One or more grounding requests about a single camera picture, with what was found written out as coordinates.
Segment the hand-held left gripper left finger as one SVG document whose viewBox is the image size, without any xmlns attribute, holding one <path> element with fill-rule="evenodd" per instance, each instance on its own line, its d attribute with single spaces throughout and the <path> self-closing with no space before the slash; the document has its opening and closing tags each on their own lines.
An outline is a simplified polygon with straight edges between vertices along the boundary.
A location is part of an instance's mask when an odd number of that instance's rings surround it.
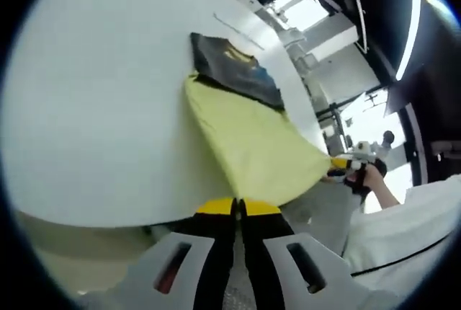
<svg viewBox="0 0 461 310">
<path fill-rule="evenodd" d="M 164 236 L 82 309 L 221 309 L 233 264 L 236 199 L 211 200 Z"/>
</svg>

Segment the person's right hand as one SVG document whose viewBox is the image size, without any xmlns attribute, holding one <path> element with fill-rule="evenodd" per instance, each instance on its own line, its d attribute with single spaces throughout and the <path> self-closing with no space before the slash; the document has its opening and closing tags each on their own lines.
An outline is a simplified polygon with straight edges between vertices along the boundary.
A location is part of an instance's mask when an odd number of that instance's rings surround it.
<svg viewBox="0 0 461 310">
<path fill-rule="evenodd" d="M 364 182 L 365 187 L 368 187 L 376 195 L 380 195 L 385 191 L 385 182 L 382 175 L 379 173 L 378 169 L 372 164 L 368 164 L 365 167 L 365 176 Z"/>
</svg>

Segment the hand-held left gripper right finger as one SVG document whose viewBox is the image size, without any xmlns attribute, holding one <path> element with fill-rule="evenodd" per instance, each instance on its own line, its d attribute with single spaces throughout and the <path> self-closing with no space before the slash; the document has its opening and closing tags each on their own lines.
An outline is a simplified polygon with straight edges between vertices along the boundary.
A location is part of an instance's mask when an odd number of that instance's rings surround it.
<svg viewBox="0 0 461 310">
<path fill-rule="evenodd" d="M 258 309 L 388 309 L 388 293 L 353 280 L 340 256 L 310 234 L 294 233 L 278 207 L 249 199 L 239 207 Z"/>
</svg>

